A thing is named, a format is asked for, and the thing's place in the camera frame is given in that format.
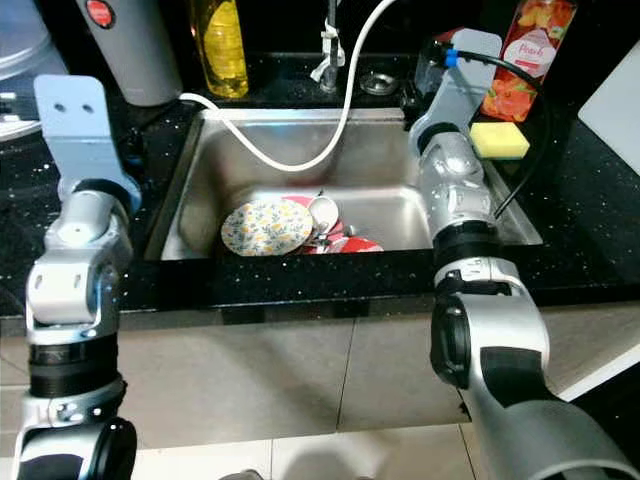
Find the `round metal countertop cap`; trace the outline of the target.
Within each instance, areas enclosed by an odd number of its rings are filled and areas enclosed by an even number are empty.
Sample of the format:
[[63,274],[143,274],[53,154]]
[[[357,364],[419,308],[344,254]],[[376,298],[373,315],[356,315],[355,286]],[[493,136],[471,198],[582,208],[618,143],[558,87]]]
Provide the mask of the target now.
[[358,79],[358,87],[366,95],[376,97],[392,96],[401,87],[401,81],[387,73],[369,72]]

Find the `chrome gooseneck faucet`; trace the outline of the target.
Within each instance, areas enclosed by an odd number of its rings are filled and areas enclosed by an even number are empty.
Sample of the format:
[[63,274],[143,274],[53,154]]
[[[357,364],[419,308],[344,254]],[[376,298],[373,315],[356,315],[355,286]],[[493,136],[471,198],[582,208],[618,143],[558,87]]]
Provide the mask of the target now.
[[342,0],[326,0],[326,14],[321,29],[321,61],[311,70],[310,78],[319,84],[320,90],[337,91],[340,68],[346,65],[346,51],[340,46],[337,28],[338,8]]

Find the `yellow sponge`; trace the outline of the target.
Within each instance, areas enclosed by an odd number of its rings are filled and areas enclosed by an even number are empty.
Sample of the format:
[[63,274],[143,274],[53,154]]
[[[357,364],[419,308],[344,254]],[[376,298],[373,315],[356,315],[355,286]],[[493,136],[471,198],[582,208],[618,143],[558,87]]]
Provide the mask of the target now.
[[518,159],[530,150],[530,142],[515,123],[471,124],[470,138],[476,154],[483,159]]

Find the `peach print refill pouch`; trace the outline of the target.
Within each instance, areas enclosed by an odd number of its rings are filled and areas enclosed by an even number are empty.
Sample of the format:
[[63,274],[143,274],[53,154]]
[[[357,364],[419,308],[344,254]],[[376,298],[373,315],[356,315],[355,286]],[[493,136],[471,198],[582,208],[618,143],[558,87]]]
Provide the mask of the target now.
[[[575,0],[521,0],[500,58],[540,81],[556,58],[577,8]],[[538,93],[529,82],[500,68],[481,113],[503,122],[525,122],[536,97]]]

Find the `stainless steel sink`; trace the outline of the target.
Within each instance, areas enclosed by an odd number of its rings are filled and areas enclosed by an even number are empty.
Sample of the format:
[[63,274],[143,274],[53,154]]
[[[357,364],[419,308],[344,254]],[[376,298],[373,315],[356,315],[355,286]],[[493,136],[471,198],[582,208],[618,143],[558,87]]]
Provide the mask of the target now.
[[319,193],[333,198],[340,218],[384,250],[429,248],[428,207],[415,188],[419,169],[407,154],[401,110],[353,110],[333,154],[301,173],[260,163],[223,124],[228,119],[282,163],[302,163],[323,150],[339,114],[337,109],[202,111],[159,209],[146,259],[227,256],[221,224],[239,206]]

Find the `white ceramic cup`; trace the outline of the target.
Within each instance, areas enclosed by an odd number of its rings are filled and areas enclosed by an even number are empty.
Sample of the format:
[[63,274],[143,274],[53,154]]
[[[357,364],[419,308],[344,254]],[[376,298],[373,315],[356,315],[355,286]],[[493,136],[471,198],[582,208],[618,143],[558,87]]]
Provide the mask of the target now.
[[330,232],[340,223],[340,210],[337,202],[328,196],[316,196],[308,205],[308,211],[314,220],[316,237],[329,236]]

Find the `metal cutlery piece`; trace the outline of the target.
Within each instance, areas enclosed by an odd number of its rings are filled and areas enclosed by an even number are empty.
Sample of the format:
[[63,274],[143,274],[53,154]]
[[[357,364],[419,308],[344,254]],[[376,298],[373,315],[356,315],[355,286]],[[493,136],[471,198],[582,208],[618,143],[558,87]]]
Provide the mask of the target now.
[[326,251],[340,251],[349,242],[349,239],[356,237],[358,229],[355,225],[344,224],[337,232],[330,233],[325,239]]

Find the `red plastic plate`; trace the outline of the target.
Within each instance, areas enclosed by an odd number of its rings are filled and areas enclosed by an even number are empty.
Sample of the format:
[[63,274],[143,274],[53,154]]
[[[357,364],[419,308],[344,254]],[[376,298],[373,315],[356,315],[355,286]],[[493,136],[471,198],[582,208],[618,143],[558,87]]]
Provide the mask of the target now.
[[[343,227],[342,221],[335,227],[332,232],[337,232]],[[365,253],[365,252],[381,252],[384,248],[380,246],[378,242],[372,241],[365,236],[356,236],[349,239],[349,242],[340,251],[326,251],[326,248],[320,246],[311,246],[311,244],[305,244],[305,246],[298,248],[294,251],[296,253],[302,253],[302,255],[320,255],[320,253]]]

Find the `white board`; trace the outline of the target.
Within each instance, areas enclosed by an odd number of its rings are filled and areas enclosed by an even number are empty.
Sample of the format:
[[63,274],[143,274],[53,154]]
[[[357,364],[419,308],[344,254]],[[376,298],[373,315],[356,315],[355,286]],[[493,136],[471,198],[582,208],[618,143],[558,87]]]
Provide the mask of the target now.
[[640,63],[623,61],[582,106],[579,118],[627,160],[640,157]]

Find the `yellow cooking oil bottle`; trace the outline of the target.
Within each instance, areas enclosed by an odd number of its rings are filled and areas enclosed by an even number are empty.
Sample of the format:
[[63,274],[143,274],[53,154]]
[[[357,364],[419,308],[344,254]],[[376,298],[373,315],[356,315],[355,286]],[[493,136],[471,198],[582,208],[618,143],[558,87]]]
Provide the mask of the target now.
[[207,88],[224,99],[250,90],[236,0],[189,0],[189,19]]

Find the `floral patterned plate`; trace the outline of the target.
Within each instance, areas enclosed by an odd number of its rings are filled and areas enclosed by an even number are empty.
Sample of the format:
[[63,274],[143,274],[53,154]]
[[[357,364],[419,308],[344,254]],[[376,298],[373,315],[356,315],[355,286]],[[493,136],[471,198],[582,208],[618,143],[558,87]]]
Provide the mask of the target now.
[[289,198],[259,198],[227,216],[220,238],[239,256],[279,256],[298,250],[314,227],[311,212],[302,204]]

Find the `translucent plastic container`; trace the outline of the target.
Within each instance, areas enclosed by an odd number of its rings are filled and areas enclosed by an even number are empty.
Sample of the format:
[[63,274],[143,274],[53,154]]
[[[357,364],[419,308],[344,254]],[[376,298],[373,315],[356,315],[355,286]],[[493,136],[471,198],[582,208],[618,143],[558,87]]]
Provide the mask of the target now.
[[37,131],[35,78],[65,74],[35,0],[0,0],[0,138]]

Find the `grey jug with red sticker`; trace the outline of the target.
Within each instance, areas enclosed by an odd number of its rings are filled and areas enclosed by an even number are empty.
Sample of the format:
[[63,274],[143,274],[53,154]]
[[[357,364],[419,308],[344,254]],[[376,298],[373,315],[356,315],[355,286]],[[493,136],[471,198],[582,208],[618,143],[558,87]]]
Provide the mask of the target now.
[[157,0],[76,0],[93,40],[129,105],[178,99],[180,82]]

